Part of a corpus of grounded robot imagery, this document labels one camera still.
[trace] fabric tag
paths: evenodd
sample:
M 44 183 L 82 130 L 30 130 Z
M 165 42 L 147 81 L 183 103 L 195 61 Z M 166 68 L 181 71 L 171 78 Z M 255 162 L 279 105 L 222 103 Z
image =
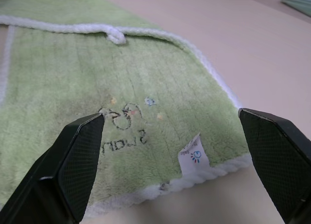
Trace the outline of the fabric tag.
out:
M 210 167 L 209 159 L 200 140 L 200 133 L 178 153 L 178 161 L 182 175 L 206 170 Z

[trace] white label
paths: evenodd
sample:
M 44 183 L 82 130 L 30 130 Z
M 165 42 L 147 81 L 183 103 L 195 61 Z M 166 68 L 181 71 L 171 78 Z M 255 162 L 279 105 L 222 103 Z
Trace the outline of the white label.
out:
M 178 153 L 178 161 L 182 175 L 206 170 L 210 167 L 200 140 L 200 133 Z

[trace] white trim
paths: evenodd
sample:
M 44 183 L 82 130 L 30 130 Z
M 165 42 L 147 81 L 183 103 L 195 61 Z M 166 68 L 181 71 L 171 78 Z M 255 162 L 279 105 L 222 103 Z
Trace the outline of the white trim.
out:
M 161 185 L 151 185 L 133 193 L 110 197 L 105 201 L 95 202 L 94 204 L 87 206 L 84 218 L 94 218 L 114 209 L 130 207 L 134 204 L 140 204 L 145 200 L 153 200 L 160 195 L 166 195 L 171 192 L 191 188 L 195 184 L 200 184 L 206 180 L 224 176 L 229 172 L 236 172 L 238 169 L 246 168 L 251 164 L 251 155 L 244 154 L 228 160 L 223 164 L 217 165 L 216 167 L 206 168 L 204 171 L 198 172 L 197 174 L 189 174 L 179 179 L 172 179 L 167 185 L 166 191 L 160 190 Z
M 125 34 L 134 36 L 151 36 L 155 38 L 164 39 L 170 41 L 181 48 L 188 49 L 194 54 L 194 56 L 201 62 L 201 64 L 207 69 L 211 76 L 218 82 L 221 88 L 227 93 L 228 98 L 232 101 L 234 106 L 239 109 L 242 107 L 241 103 L 238 101 L 236 95 L 232 90 L 225 84 L 222 77 L 217 73 L 217 71 L 212 67 L 210 62 L 202 54 L 202 52 L 197 49 L 193 44 L 183 39 L 182 37 L 169 33 L 166 31 L 158 29 L 148 29 L 148 28 L 137 28 L 137 27 L 114 27 L 107 24 L 99 23 L 88 23 L 88 24 L 53 24 L 46 23 L 42 21 L 36 21 L 28 18 L 13 17 L 0 15 L 0 24 L 14 25 L 19 27 L 26 27 L 32 29 L 39 29 L 55 33 L 98 33 L 104 32 L 107 34 L 107 38 L 115 44 L 126 43 Z
M 11 47 L 14 41 L 15 27 L 9 26 L 0 68 L 0 104 L 3 102 L 10 68 Z

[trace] logo on label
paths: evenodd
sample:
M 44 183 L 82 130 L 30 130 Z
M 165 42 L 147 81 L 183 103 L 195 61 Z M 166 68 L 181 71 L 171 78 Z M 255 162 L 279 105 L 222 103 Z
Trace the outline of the logo on label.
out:
M 194 151 L 193 154 L 191 154 L 192 160 L 194 160 L 194 163 L 198 162 L 200 163 L 199 158 L 201 157 L 200 151 Z

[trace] textured grip surface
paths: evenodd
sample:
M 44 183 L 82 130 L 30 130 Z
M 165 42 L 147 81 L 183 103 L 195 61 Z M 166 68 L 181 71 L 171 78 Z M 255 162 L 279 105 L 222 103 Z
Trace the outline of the textured grip surface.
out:
M 100 116 L 80 129 L 58 176 L 63 196 L 78 222 L 84 216 L 96 176 L 103 121 Z
M 240 120 L 258 176 L 288 223 L 310 195 L 310 164 L 275 122 L 243 111 Z

